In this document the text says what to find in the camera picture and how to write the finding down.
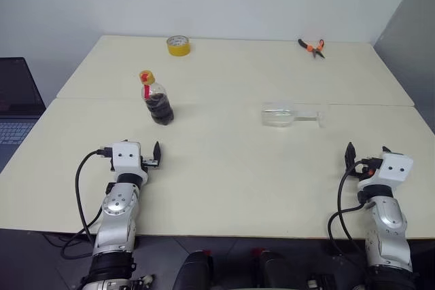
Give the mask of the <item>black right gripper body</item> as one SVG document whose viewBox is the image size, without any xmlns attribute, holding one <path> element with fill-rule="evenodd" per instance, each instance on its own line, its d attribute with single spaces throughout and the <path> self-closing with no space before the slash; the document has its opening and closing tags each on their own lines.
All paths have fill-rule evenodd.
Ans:
<svg viewBox="0 0 435 290">
<path fill-rule="evenodd" d="M 359 181 L 371 178 L 375 170 L 362 162 L 355 162 L 347 167 L 347 175 L 358 179 Z"/>
</svg>

